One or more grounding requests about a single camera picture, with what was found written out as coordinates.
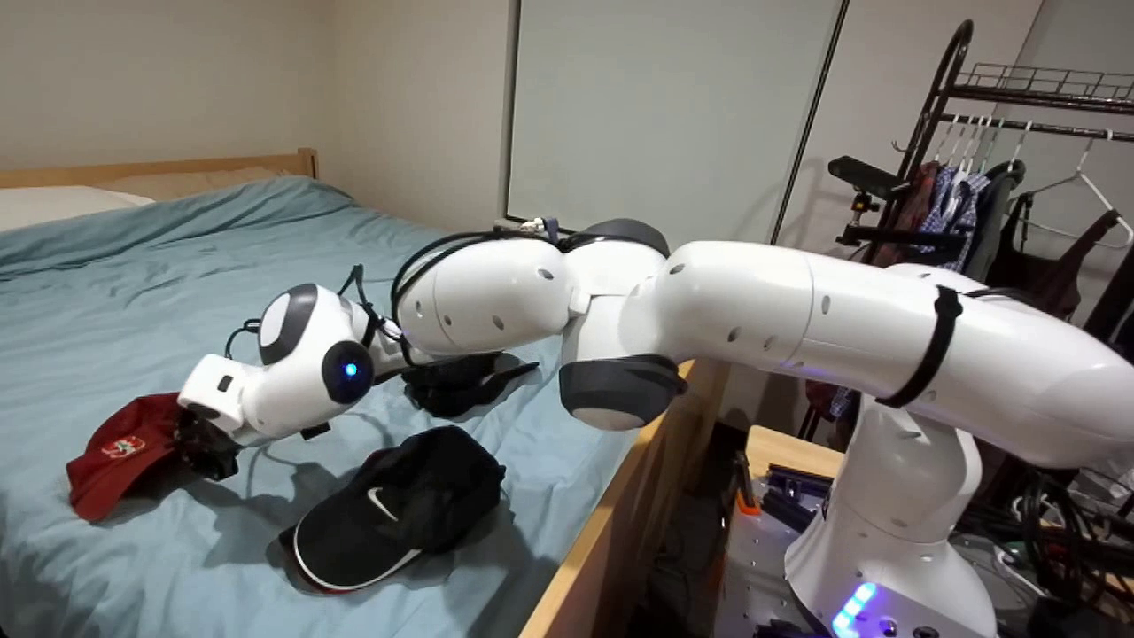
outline metal rack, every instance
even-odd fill
[[[910,143],[904,147],[904,161],[897,177],[910,182],[923,168],[935,127],[942,122],[974,124],[977,118],[950,115],[950,102],[997,102],[997,108],[1027,108],[1027,109],[1079,109],[1079,115],[1104,115],[1104,118],[1134,118],[1134,75],[1113,75],[1113,70],[1082,70],[1082,66],[1027,66],[1027,64],[972,64],[974,26],[962,20],[935,75],[933,90],[923,102],[923,118],[910,131]],[[1079,127],[1079,124],[1055,124],[1055,122],[1015,122],[1015,118],[985,118],[985,127],[1000,131],[1036,131],[1036,134],[1063,134],[1063,138],[1106,138],[1106,143],[1134,143],[1134,131],[1113,131],[1113,127]],[[881,206],[878,231],[893,226],[897,199]]]

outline blue light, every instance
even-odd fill
[[[832,619],[837,638],[858,638],[854,619],[874,594],[878,594],[874,580],[860,580],[854,590],[854,594],[842,602],[842,611]]]

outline wooden headboard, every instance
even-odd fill
[[[163,177],[163,175],[233,175],[233,170],[316,177],[316,153],[311,150],[299,150],[299,153],[283,153],[283,155],[221,155],[221,161],[161,161],[161,164],[92,164],[92,168],[0,170],[0,188],[114,184],[114,182]]]

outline blue bedsheet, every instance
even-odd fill
[[[105,525],[68,507],[64,463],[121,405],[177,390],[290,284],[337,288],[362,261],[383,312],[394,271],[428,236],[299,177],[0,235],[0,626],[12,638],[519,635],[631,443],[561,407],[561,339],[519,349],[541,361],[538,377],[462,418],[506,463],[496,516],[459,554],[370,591],[300,591],[268,546],[371,450],[441,427],[397,381],[320,440],[245,450],[227,482],[130,501]],[[257,361],[251,338],[233,353]]]

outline white pillow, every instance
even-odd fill
[[[75,220],[111,208],[154,206],[154,199],[130,190],[105,190],[86,184],[55,184],[55,188],[0,188],[0,231],[35,226],[55,220]]]

